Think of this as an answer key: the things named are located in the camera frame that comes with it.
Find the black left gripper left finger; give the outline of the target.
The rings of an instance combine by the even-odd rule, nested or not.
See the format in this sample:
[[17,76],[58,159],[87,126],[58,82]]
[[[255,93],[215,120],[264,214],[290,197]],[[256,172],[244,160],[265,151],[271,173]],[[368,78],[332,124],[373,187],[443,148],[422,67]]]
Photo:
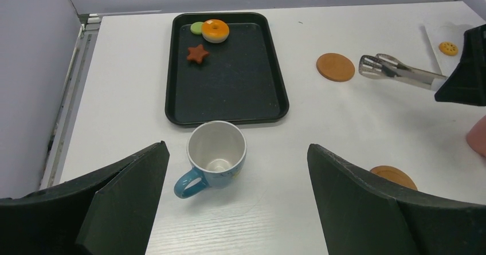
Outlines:
[[1,253],[144,254],[169,157],[158,142],[59,185],[1,199]]

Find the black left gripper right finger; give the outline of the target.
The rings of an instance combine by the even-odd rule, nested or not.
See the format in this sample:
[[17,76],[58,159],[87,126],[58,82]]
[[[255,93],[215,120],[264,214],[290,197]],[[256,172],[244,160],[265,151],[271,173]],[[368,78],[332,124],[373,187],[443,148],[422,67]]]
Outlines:
[[415,191],[311,144],[309,175],[329,254],[484,254],[485,206]]

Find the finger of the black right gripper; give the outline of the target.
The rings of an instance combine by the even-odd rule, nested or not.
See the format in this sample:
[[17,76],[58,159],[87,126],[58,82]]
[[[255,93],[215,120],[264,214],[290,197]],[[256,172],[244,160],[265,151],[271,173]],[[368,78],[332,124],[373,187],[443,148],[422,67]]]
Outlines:
[[465,31],[459,63],[434,98],[437,102],[485,106],[485,25]]

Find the small patterned orange cookie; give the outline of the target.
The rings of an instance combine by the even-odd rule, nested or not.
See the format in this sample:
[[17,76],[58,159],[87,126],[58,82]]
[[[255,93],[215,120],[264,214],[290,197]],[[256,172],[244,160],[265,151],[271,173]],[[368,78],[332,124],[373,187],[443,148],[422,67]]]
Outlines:
[[440,52],[447,56],[456,56],[459,53],[458,47],[454,43],[448,41],[441,42],[438,48]]

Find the metal serving tongs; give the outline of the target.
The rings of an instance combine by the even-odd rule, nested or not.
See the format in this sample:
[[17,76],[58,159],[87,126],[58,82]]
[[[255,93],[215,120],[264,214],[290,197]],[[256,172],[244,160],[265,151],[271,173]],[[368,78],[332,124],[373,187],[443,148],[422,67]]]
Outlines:
[[374,80],[394,80],[415,87],[437,92],[448,76],[418,69],[402,63],[388,54],[363,55],[359,60],[358,72]]

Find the brown star cookie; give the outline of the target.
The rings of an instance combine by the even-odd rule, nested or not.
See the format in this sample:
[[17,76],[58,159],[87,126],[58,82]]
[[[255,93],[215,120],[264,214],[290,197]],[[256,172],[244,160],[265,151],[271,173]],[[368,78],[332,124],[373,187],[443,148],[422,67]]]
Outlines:
[[188,47],[187,50],[189,53],[186,57],[187,61],[195,62],[197,64],[202,64],[204,59],[210,55],[202,44],[199,44],[196,47]]

